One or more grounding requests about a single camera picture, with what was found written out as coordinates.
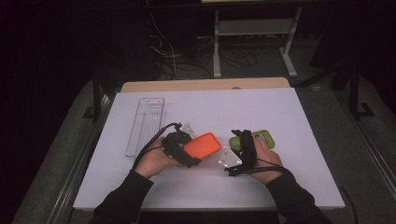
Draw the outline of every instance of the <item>cable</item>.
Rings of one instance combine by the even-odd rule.
[[[275,163],[270,162],[270,161],[265,161],[265,160],[262,160],[262,159],[259,159],[259,158],[257,158],[257,160],[258,160],[258,161],[267,162],[268,164],[271,164],[271,165],[274,165],[274,166],[280,166],[280,167],[282,167],[281,165],[275,164]]]
[[[70,211],[69,217],[67,218],[67,222],[66,222],[67,224],[69,224],[70,221],[72,220],[72,216],[73,216],[74,211],[75,211],[75,208],[72,207],[72,211]]]
[[[254,174],[254,173],[259,173],[259,172],[267,172],[267,171],[279,171],[282,172],[285,175],[292,175],[291,171],[286,169],[283,166],[275,165],[275,166],[265,166],[265,167],[256,167],[251,170],[243,170],[243,171],[233,171],[229,170],[229,175],[235,176],[235,175],[248,175],[248,174]]]
[[[173,78],[175,77],[175,76],[174,76],[174,69],[175,69],[174,66],[173,66],[172,64],[170,64],[170,63],[164,63],[163,65],[168,66],[169,69],[171,70],[170,73],[167,73],[167,72],[163,71],[163,73],[164,73],[165,76],[166,76],[166,79],[168,79],[168,80],[173,80]]]
[[[159,36],[157,36],[157,35],[150,35],[149,37],[157,37],[158,40],[160,40],[160,46],[159,46],[159,47],[162,47],[162,46],[163,46],[163,41],[160,39]]]
[[[148,152],[147,148],[149,146],[151,146],[155,140],[157,140],[161,134],[163,134],[166,129],[168,129],[171,126],[175,126],[176,129],[179,129],[181,127],[181,124],[179,123],[170,123],[168,125],[166,125],[165,127],[161,128],[147,143],[146,145],[142,148],[142,150],[140,150],[139,154],[137,155],[136,159],[134,160],[134,166],[132,167],[132,169],[134,170],[137,166],[137,164],[140,162],[140,160],[143,158],[143,156]]]
[[[147,154],[148,152],[150,152],[150,151],[154,150],[154,149],[157,149],[157,148],[161,148],[161,147],[153,147],[153,148],[149,148],[149,149],[147,149],[147,150],[146,150],[146,154]]]
[[[174,77],[178,77],[177,73],[176,73],[176,59],[175,59],[175,51],[174,48],[172,46],[172,44],[169,42],[168,39],[165,38],[165,36],[163,36],[163,34],[161,33],[160,29],[158,29],[157,24],[155,23],[154,17],[152,16],[152,13],[149,14],[152,20],[152,24],[154,25],[155,29],[157,30],[158,34],[160,34],[160,36],[168,43],[169,47],[171,47],[172,50],[172,55],[173,55],[173,60],[174,60]]]
[[[156,48],[154,48],[152,46],[150,46],[149,48],[154,49],[155,51],[157,51],[157,53],[161,54],[162,56],[166,55],[166,51],[164,51],[164,50],[158,50],[158,49],[156,49]]]
[[[177,69],[182,70],[182,71],[197,71],[197,70],[201,70],[202,69],[208,74],[209,78],[211,79],[212,78],[212,74],[206,68],[207,65],[210,63],[211,59],[212,59],[212,54],[209,54],[209,57],[205,61],[204,65],[200,65],[198,63],[191,63],[191,62],[178,63],[178,65],[185,64],[185,65],[195,66],[196,68],[182,68],[182,67],[178,66]]]
[[[259,47],[262,46],[263,41],[260,42],[258,45],[256,45],[256,47],[254,47],[253,50],[248,50],[248,51],[238,50],[240,53],[237,53],[236,50],[234,50],[234,51],[228,50],[228,52],[231,54],[231,56],[234,59],[239,60],[239,61],[233,60],[232,58],[226,56],[224,53],[220,53],[219,55],[221,56],[220,58],[225,63],[227,63],[228,65],[230,65],[232,67],[235,67],[235,68],[248,68],[250,66],[253,66],[253,65],[257,64],[258,60],[257,60],[256,56],[272,53],[275,50],[277,50],[280,46],[282,46],[283,43],[284,43],[284,41],[281,41],[281,43],[277,44],[273,49],[270,49],[270,50],[265,51],[265,52],[259,52],[259,53],[255,52],[255,51],[257,51],[259,49]],[[242,47],[244,47],[244,45],[243,44],[239,44],[239,45],[237,45],[237,47],[242,48]],[[248,57],[251,57],[253,59],[253,62],[251,62],[248,59]]]
[[[350,206],[352,207],[353,216],[354,216],[354,218],[355,218],[355,224],[359,224],[358,211],[357,211],[357,209],[356,209],[356,207],[355,207],[355,204],[353,203],[351,197],[350,197],[349,194],[347,193],[347,190],[344,189],[344,187],[343,187],[341,184],[338,186],[338,188],[339,188],[341,191],[344,192],[344,194],[346,195],[347,200],[348,200],[349,203],[350,203]]]

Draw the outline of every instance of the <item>person's left hand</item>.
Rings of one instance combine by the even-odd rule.
[[[137,173],[150,179],[169,166],[182,166],[178,161],[165,155],[162,147],[163,137],[158,138],[142,157],[134,169]]]

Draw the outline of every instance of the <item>black object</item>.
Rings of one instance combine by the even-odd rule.
[[[193,158],[183,148],[183,145],[191,140],[188,134],[180,130],[177,130],[175,133],[169,133],[163,139],[163,152],[189,168],[193,165],[196,166],[201,160]]]
[[[233,134],[239,137],[239,141],[241,142],[241,149],[239,151],[235,151],[235,154],[241,159],[242,164],[239,166],[226,168],[227,171],[244,171],[251,170],[254,168],[257,160],[256,148],[254,147],[253,138],[251,136],[251,131],[244,130],[232,130]]]
[[[142,148],[142,150],[137,155],[136,160],[134,161],[134,166],[132,168],[133,170],[136,168],[137,164],[140,162],[146,152],[148,152],[149,146],[151,146],[151,144],[153,144],[155,140],[157,140],[161,136],[161,134],[163,134],[166,129],[171,126],[175,126],[176,131],[174,133],[169,133],[163,139],[163,152],[167,156],[171,156],[172,158],[189,168],[193,165],[198,165],[201,162],[201,160],[193,158],[186,151],[184,151],[183,145],[189,143],[192,139],[187,133],[184,133],[180,130],[181,124],[170,123],[165,127],[161,128]]]
[[[233,166],[230,168],[225,168],[229,172],[229,176],[237,176],[242,174],[253,174],[258,172],[266,171],[279,171],[286,175],[292,175],[292,173],[283,166],[272,164],[273,166],[256,167],[257,152],[254,146],[253,136],[251,131],[244,130],[232,130],[233,134],[239,137],[241,142],[241,149],[234,150],[235,154],[241,159],[242,164],[238,166]]]

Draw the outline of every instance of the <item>transparent plastic container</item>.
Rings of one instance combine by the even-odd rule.
[[[136,157],[149,140],[164,126],[166,117],[164,101],[163,98],[142,98],[139,100],[125,156]]]

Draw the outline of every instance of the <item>orange object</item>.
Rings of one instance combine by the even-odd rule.
[[[213,133],[204,133],[184,145],[184,150],[189,153],[190,156],[198,159],[203,159],[220,149],[221,144]]]

